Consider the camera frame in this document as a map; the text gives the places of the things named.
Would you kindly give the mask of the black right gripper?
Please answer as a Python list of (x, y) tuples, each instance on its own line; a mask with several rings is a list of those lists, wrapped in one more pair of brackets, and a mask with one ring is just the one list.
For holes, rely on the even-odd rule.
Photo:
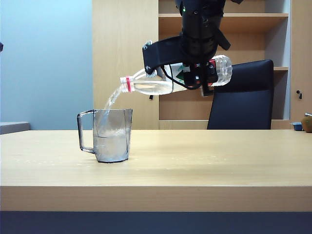
[(220, 46), (228, 50), (231, 46), (220, 30), (223, 15), (183, 14), (182, 31), (180, 34), (180, 49), (184, 56), (183, 64), (184, 85), (189, 90), (201, 87), (203, 97), (213, 94), (209, 85), (217, 82), (216, 62), (207, 62), (200, 65), (201, 61), (208, 61), (215, 56)]

